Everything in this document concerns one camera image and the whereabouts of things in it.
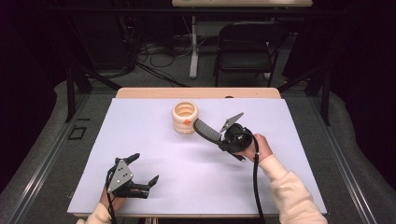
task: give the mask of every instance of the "black chair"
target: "black chair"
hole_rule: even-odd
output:
[[[279,22],[240,21],[224,26],[219,33],[215,61],[216,86],[219,72],[224,72],[270,73],[270,87],[278,49],[288,36],[288,30]]]

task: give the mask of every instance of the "white table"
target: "white table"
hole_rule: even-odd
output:
[[[107,111],[68,213],[90,214],[114,159],[140,153],[129,165],[133,181],[146,184],[155,175],[160,178],[147,199],[129,199],[118,216],[257,217],[253,163],[236,160],[197,133],[177,133],[171,109],[181,101],[194,102],[200,118],[215,129],[245,112],[238,123],[266,135],[278,158],[305,182],[320,211],[326,213],[290,112],[273,88],[121,89]],[[277,214],[268,184],[259,172],[263,212]]]
[[[174,7],[311,7],[311,0],[173,0]],[[209,29],[219,31],[222,22],[215,22]],[[197,20],[192,16],[192,55],[190,78],[197,78],[198,48],[197,48]]]

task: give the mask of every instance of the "white table top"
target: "white table top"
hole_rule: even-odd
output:
[[[174,7],[311,7],[311,0],[173,0]]]
[[[67,212],[90,214],[114,159],[140,153],[129,165],[133,181],[147,184],[155,175],[160,178],[147,199],[128,199],[118,216],[257,217],[253,163],[236,160],[197,133],[177,133],[171,109],[181,101],[195,103],[200,118],[215,129],[244,112],[238,123],[267,137],[278,158],[305,182],[326,213],[285,101],[261,98],[113,99]],[[278,214],[268,185],[268,178],[259,172],[263,212]]]

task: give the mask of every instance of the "beige sleeve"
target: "beige sleeve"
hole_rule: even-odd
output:
[[[327,223],[304,183],[294,172],[288,172],[276,155],[265,158],[259,166],[270,178],[270,189],[279,210],[280,223]]]
[[[111,222],[111,216],[107,209],[101,203],[98,203],[95,210],[88,216],[87,221],[79,219],[77,224],[109,224]]]

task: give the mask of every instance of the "human hand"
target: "human hand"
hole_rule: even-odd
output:
[[[254,134],[254,136],[257,139],[257,143],[259,144],[259,163],[264,160],[265,158],[271,156],[273,154],[273,151],[271,150],[270,146],[268,145],[267,139],[262,136],[261,134]],[[249,158],[251,161],[254,161],[254,156],[256,154],[256,148],[254,146],[254,141],[251,141],[250,146],[247,147],[247,149],[235,153],[236,155],[241,155],[246,158]]]
[[[113,202],[112,204],[114,212],[117,212],[126,202],[126,198],[115,197],[112,193],[110,193],[110,200]],[[103,187],[99,203],[104,205],[107,209],[110,206],[110,204],[108,203],[106,186]]]

